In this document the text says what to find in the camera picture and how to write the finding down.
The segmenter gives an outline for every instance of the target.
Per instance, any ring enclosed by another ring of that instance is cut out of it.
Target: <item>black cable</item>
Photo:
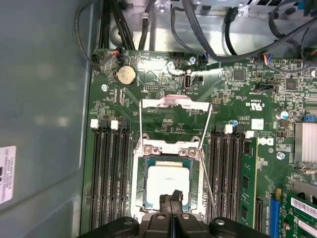
[[[87,8],[88,6],[90,6],[91,4],[93,4],[94,2],[91,2],[87,5],[84,5],[82,6],[81,8],[79,8],[77,11],[76,11],[76,14],[75,14],[75,33],[76,33],[76,39],[77,39],[77,44],[79,46],[79,49],[83,55],[83,57],[85,58],[85,60],[91,64],[92,66],[94,67],[101,67],[103,65],[105,65],[106,63],[108,63],[112,57],[114,57],[113,55],[109,55],[107,56],[102,62],[100,63],[95,63],[93,62],[87,55],[86,51],[85,51],[85,48],[83,46],[83,42],[82,42],[82,39],[80,37],[80,31],[79,31],[79,17],[80,17],[80,14],[83,12],[83,10],[85,8]]]
[[[284,0],[284,1],[280,2],[280,4],[277,5],[276,8],[269,15],[269,18],[268,18],[269,29],[271,30],[272,34],[278,39],[284,37],[285,34],[283,32],[281,32],[279,30],[279,28],[277,27],[277,25],[275,24],[274,15],[282,6],[290,4],[290,3],[295,3],[295,2],[297,2],[297,0]],[[300,55],[301,55],[300,44],[297,41],[295,41],[294,39],[289,39],[285,42],[289,43],[292,47],[294,47],[295,50],[297,51],[298,57],[300,57]]]
[[[145,8],[144,12],[150,14],[150,11],[151,11],[153,5],[155,4],[155,2],[156,2],[156,0],[150,0],[149,4]],[[147,36],[148,36],[149,24],[150,24],[149,19],[144,18],[142,21],[142,34],[141,34],[139,47],[138,47],[138,50],[140,50],[140,51],[144,50],[145,42],[146,42]]]
[[[113,15],[115,15],[115,13],[116,13],[116,15],[120,21],[120,24],[122,26],[122,29],[125,32],[125,35],[127,38],[127,43],[129,45],[128,49],[135,50],[135,46],[134,46],[133,39],[132,39],[132,34],[131,34],[129,26],[128,26],[128,24],[123,16],[123,13],[120,9],[118,2],[116,0],[110,0],[110,2],[112,3],[112,13],[113,13]]]
[[[193,48],[187,46],[183,41],[182,39],[178,36],[178,34],[176,33],[176,30],[175,30],[175,21],[176,21],[176,16],[175,16],[175,11],[185,11],[184,9],[182,8],[179,8],[179,7],[173,7],[172,10],[171,10],[171,15],[170,15],[170,27],[171,27],[171,30],[172,30],[172,34],[173,34],[173,37],[174,39],[176,40],[176,42],[178,44],[180,44],[182,47],[184,47],[185,49],[187,49],[188,51],[194,53],[194,54],[197,54],[197,55],[201,55],[202,54],[202,51],[197,51],[197,50],[194,50]]]
[[[101,12],[100,17],[100,29],[99,29],[99,40],[98,40],[98,48],[101,49],[104,47],[104,39],[105,39],[105,16],[106,16],[106,0],[103,0],[103,10]]]
[[[244,60],[246,58],[251,58],[257,55],[261,55],[264,54],[265,52],[268,52],[270,50],[275,49],[276,47],[280,46],[281,44],[283,44],[285,41],[291,39],[293,36],[295,36],[296,34],[298,34],[299,32],[305,30],[306,28],[313,26],[314,24],[317,23],[317,18],[313,18],[312,20],[306,22],[305,24],[301,25],[300,27],[296,28],[295,30],[293,30],[292,32],[288,33],[287,35],[285,35],[284,37],[282,37],[281,39],[275,41],[274,43],[271,43],[270,45],[267,45],[265,47],[262,47],[256,51],[252,51],[246,54],[242,54],[239,56],[229,56],[229,57],[222,57],[222,56],[217,56],[215,54],[215,52],[213,51],[213,49],[210,47],[207,39],[204,36],[204,33],[198,23],[198,20],[195,16],[195,12],[194,9],[192,8],[192,3],[191,0],[182,0],[183,5],[184,5],[184,9],[187,15],[187,18],[190,22],[191,28],[197,38],[197,40],[200,42],[200,44],[202,45],[202,47],[208,52],[208,54],[210,55],[210,57],[218,62],[223,62],[223,63],[228,63],[228,62],[236,62],[236,61],[240,61],[240,60]]]
[[[106,5],[105,12],[105,25],[103,28],[104,31],[104,49],[109,49],[109,35],[110,35],[110,1],[105,0],[104,4]]]
[[[113,18],[117,24],[117,28],[118,28],[118,31],[119,31],[119,35],[120,35],[120,38],[122,40],[122,44],[123,44],[123,47],[130,50],[130,46],[128,44],[128,40],[127,40],[127,36],[125,35],[125,31],[123,30],[122,28],[122,25],[121,25],[121,22],[120,22],[120,19],[116,13],[116,11],[113,10],[113,7],[111,6],[111,10],[112,10],[112,15],[113,15]]]
[[[229,52],[233,55],[236,56],[237,53],[236,51],[233,49],[233,46],[231,44],[230,41],[230,25],[231,23],[236,19],[236,16],[238,15],[239,12],[239,8],[237,7],[233,7],[231,9],[229,9],[229,11],[227,12],[227,15],[224,18],[224,39],[227,45],[227,48],[229,50]]]
[[[302,41],[301,41],[301,57],[302,57],[303,61],[308,63],[310,66],[317,67],[317,62],[314,60],[311,60],[309,56],[306,57],[305,52],[304,52],[304,45],[305,45],[305,42],[306,42],[306,39],[308,37],[308,33],[310,30],[311,30],[311,27],[307,28],[303,34]]]

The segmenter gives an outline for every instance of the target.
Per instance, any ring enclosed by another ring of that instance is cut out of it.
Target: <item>ram slot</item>
[[[89,229],[93,230],[99,226],[99,208],[100,208],[100,194],[99,188],[99,174],[100,174],[100,162],[102,152],[103,134],[101,129],[94,131],[94,154],[93,154],[93,171],[92,171],[92,184],[91,184],[91,207],[90,207],[90,224]]]
[[[238,219],[242,142],[241,134],[211,133],[209,173],[217,215],[234,221]],[[208,213],[211,217],[211,203]]]
[[[109,203],[109,221],[115,220],[117,184],[118,184],[118,164],[120,153],[120,133],[113,130],[111,134],[111,165],[110,165],[110,203]]]
[[[103,160],[101,164],[101,208],[100,208],[100,224],[104,225],[108,223],[107,220],[107,185],[109,180],[109,163],[110,163],[110,144],[111,144],[111,131],[109,128],[105,128],[105,136],[103,143]]]
[[[213,192],[213,198],[214,198],[214,203],[216,205],[216,212],[217,214],[220,213],[221,211],[221,205],[220,205],[220,200],[221,200],[221,195],[219,195],[219,184],[221,183],[221,168],[222,168],[222,162],[221,162],[221,157],[223,153],[223,143],[224,139],[220,137],[218,134],[213,134],[211,136],[211,149],[210,149],[210,165],[209,165],[209,174],[210,174],[210,183],[211,183],[211,188]],[[211,212],[212,207],[211,207],[211,202],[209,205],[209,217],[211,217]]]
[[[121,131],[122,143],[120,151],[121,156],[121,173],[120,173],[120,200],[119,200],[119,217],[125,215],[126,190],[127,190],[127,173],[128,173],[128,159],[129,159],[129,131],[123,129]]]
[[[233,186],[233,181],[232,181],[232,175],[233,170],[233,162],[234,162],[234,158],[232,157],[233,155],[233,150],[234,150],[234,140],[232,138],[232,136],[230,135],[230,138],[228,138],[228,140],[230,141],[229,146],[227,147],[227,155],[226,155],[226,173],[227,173],[227,194],[228,194],[228,200],[227,200],[227,215],[225,217],[228,217],[230,219],[232,219],[232,214],[233,214],[233,207],[234,207],[234,194],[232,192],[232,190],[234,189]]]

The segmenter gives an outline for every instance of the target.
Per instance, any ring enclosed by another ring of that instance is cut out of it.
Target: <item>blue pcie slot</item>
[[[279,237],[278,232],[278,220],[279,220],[279,208],[280,202],[275,198],[270,199],[270,208],[269,208],[269,235],[273,238]]]

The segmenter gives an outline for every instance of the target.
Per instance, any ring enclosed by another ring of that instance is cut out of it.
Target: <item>heatsink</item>
[[[295,124],[295,162],[317,164],[317,123]]]

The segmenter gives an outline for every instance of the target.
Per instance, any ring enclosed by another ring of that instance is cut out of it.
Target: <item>motherboard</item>
[[[123,216],[141,222],[177,189],[183,211],[206,223],[221,216],[274,238],[317,237],[316,77],[261,58],[176,52],[121,51],[93,69],[81,233]]]

